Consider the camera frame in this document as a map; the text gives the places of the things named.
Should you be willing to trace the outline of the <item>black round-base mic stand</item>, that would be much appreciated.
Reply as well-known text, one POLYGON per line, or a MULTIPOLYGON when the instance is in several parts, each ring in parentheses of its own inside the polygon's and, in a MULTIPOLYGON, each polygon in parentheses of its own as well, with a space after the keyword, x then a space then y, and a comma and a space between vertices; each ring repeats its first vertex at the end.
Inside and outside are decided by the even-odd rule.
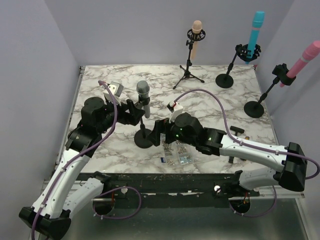
POLYGON ((140 129, 134 135, 134 143, 141 149, 150 148, 153 144, 147 139, 147 136, 150 134, 151 130, 146 128, 143 118, 140 120, 140 129))

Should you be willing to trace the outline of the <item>silver mesh microphone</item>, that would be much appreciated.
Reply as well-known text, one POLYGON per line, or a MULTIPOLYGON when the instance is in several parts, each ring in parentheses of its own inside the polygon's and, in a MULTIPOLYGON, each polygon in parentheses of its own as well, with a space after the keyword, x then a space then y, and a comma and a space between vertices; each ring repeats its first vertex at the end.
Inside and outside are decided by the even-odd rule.
POLYGON ((139 95, 139 100, 142 102, 145 118, 149 119, 151 115, 149 97, 150 86, 145 80, 140 80, 136 85, 136 91, 139 95))

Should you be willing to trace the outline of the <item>beige microphone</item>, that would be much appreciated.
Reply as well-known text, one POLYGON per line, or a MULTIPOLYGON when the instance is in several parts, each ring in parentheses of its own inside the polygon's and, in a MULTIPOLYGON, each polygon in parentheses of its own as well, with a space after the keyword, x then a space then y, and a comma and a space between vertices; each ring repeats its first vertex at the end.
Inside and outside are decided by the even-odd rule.
POLYGON ((201 30, 202 30, 202 22, 200 20, 195 20, 192 24, 192 33, 193 33, 194 43, 193 43, 193 47, 190 55, 191 60, 193 60, 196 57, 196 52, 198 48, 197 37, 200 34, 201 30))

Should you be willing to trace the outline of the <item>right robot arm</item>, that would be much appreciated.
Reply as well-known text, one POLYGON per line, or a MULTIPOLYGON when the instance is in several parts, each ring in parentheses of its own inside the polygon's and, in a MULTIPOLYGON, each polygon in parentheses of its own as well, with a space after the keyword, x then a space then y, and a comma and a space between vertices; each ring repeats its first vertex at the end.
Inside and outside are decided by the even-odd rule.
POLYGON ((242 171, 230 183, 230 191, 241 196, 247 190, 279 185, 293 192, 305 189, 307 160, 299 144, 268 145, 228 135, 225 131, 203 127, 199 120, 182 113, 170 121, 156 120, 147 139, 154 145, 161 143, 161 134, 167 144, 179 141, 196 148, 204 155, 227 156, 258 163, 260 169, 242 171))

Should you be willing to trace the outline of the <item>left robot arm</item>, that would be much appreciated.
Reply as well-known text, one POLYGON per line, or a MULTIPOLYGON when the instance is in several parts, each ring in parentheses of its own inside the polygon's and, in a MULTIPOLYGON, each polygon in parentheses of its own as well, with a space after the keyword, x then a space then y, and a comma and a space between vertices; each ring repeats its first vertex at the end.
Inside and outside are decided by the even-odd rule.
POLYGON ((77 127, 67 137, 60 163, 45 190, 32 206, 25 206, 19 218, 32 230, 52 240, 67 233, 72 217, 94 197, 107 197, 111 177, 95 172, 78 191, 69 194, 84 166, 94 155, 102 140, 115 130, 116 123, 136 126, 145 111, 143 102, 127 99, 114 105, 100 97, 90 97, 81 109, 77 127))

